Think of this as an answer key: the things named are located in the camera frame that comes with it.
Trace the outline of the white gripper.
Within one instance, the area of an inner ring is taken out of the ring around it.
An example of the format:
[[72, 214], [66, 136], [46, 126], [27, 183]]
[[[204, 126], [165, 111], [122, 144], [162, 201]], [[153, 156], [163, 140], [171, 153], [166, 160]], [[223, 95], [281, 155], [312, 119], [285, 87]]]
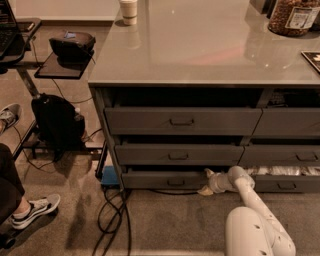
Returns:
[[209, 178], [209, 187], [205, 185], [197, 191], [202, 196], [211, 196], [214, 193], [224, 193], [233, 189], [229, 178], [224, 173], [215, 173], [211, 169], [205, 168], [206, 177]]

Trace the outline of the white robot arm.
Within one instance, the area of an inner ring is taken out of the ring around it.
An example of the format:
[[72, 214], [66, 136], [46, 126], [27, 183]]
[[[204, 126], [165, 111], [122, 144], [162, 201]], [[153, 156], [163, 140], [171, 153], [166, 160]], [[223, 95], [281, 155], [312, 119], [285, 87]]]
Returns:
[[207, 184], [198, 191], [209, 196], [238, 192], [243, 206], [234, 208], [225, 224], [225, 256], [296, 256], [295, 244], [279, 220], [255, 192], [253, 178], [240, 166], [227, 173], [205, 169]]

